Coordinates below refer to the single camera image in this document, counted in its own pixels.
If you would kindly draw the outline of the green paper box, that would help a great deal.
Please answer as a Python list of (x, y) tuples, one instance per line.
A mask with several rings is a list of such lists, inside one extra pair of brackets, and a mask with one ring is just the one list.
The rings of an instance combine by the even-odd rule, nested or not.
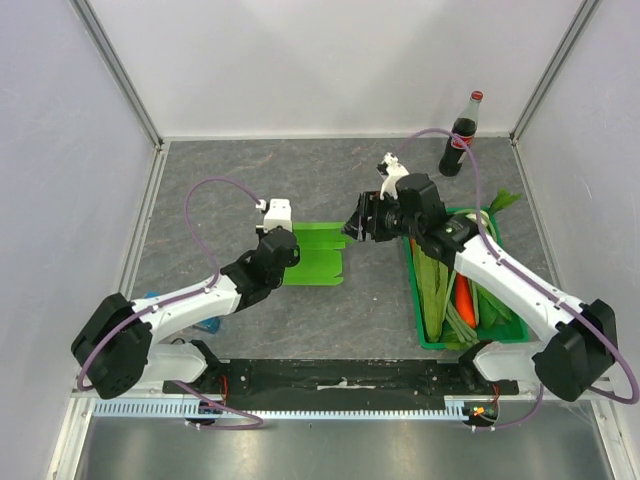
[(329, 287), (343, 282), (342, 253), (354, 240), (342, 233), (342, 226), (341, 222), (293, 223), (300, 261), (286, 270), (284, 286)]

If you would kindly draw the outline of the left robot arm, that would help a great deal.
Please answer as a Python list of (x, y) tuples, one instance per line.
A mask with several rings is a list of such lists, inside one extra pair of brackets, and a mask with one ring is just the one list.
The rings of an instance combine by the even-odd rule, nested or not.
[(294, 233), (278, 227), (257, 247), (212, 277), (142, 300), (121, 293), (105, 297), (71, 345), (81, 366), (77, 388), (114, 399), (144, 381), (187, 383), (208, 393), (219, 382), (218, 367), (193, 344), (164, 345), (172, 334), (210, 317), (228, 316), (263, 300), (282, 285), (285, 270), (300, 261)]

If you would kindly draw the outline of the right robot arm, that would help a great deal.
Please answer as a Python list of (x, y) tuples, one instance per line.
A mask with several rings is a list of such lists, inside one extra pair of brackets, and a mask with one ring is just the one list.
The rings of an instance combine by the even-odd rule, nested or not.
[(457, 371), (469, 393), (481, 393), (495, 381), (531, 381), (575, 401), (615, 362), (616, 321), (607, 303), (585, 303), (541, 280), (473, 220), (448, 213), (425, 174), (361, 193), (342, 231), (356, 241), (413, 239), (429, 258), (478, 283), (534, 331), (534, 343), (491, 341), (472, 348), (470, 361)]

